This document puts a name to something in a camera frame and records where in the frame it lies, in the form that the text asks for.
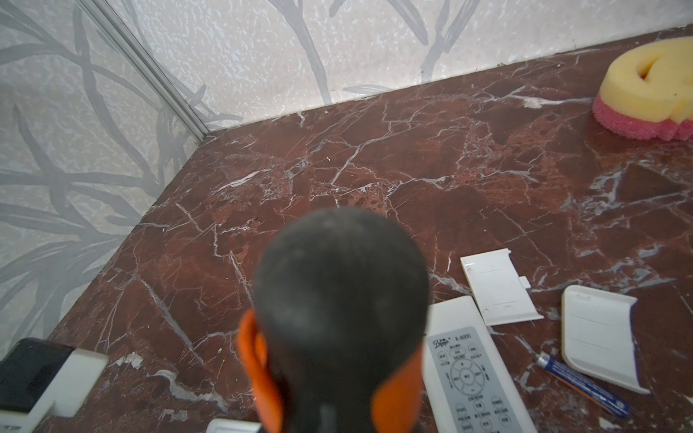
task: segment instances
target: remote control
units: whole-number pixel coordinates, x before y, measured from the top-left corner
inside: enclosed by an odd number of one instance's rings
[[[433,304],[423,381],[440,433],[536,433],[470,296]]]

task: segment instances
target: remote control button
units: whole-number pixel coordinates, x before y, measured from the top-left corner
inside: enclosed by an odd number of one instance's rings
[[[459,372],[459,376],[462,378],[462,382],[465,385],[471,385],[474,383],[474,373],[469,369],[464,369]]]
[[[486,382],[486,380],[484,379],[484,372],[481,371],[479,366],[474,364],[474,365],[472,365],[470,370],[472,371],[472,373],[474,373],[474,378],[476,379],[476,383],[478,383],[481,386],[484,386],[484,383]]]
[[[464,369],[471,368],[473,365],[474,365],[474,363],[471,362],[470,360],[467,360],[466,358],[462,358],[460,360],[455,361],[455,363],[453,364],[453,370],[462,371]]]
[[[510,427],[512,424],[512,420],[510,419],[509,416],[507,415],[501,415],[498,417],[498,420],[500,421],[501,424],[503,424],[503,427]]]
[[[498,396],[493,396],[493,397],[491,398],[491,404],[492,404],[493,407],[495,407],[496,409],[500,409],[500,408],[503,407],[503,400],[501,400],[500,397],[498,397]]]
[[[463,391],[464,390],[464,383],[462,383],[462,378],[458,374],[456,374],[456,375],[452,376],[452,379],[453,379],[453,384],[455,385],[455,388],[457,388],[460,391]]]
[[[473,383],[471,385],[466,385],[461,389],[462,393],[467,395],[467,396],[475,396],[478,393],[480,393],[484,388],[481,387],[478,383]]]
[[[453,350],[450,351],[450,356],[453,358],[457,359],[458,356],[463,356],[467,351],[465,351],[463,348],[454,348]]]
[[[491,429],[493,428],[493,424],[491,424],[491,420],[488,418],[481,418],[481,428],[486,430],[487,432],[490,432]]]

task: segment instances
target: marble surface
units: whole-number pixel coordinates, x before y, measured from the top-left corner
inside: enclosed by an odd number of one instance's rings
[[[507,247],[545,319],[493,327],[540,432],[693,430],[693,142],[635,142],[590,104],[610,62],[693,26],[293,114],[210,136],[52,339],[111,362],[72,419],[40,432],[203,432],[253,419],[234,350],[252,275],[285,224],[362,206],[422,248],[435,301],[469,294],[459,257]],[[650,396],[622,421],[548,375],[561,293],[637,297],[635,357]],[[430,408],[422,420],[435,431]]]

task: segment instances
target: wall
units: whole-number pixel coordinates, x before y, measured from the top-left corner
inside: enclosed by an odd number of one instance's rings
[[[0,1],[0,357],[53,330],[194,149],[72,0]]]
[[[690,0],[111,5],[212,129],[693,22]]]

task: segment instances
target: yellow sponge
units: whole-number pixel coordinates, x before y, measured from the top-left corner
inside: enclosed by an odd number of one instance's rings
[[[606,72],[593,111],[602,125],[631,138],[689,138],[693,37],[652,42],[619,56]]]

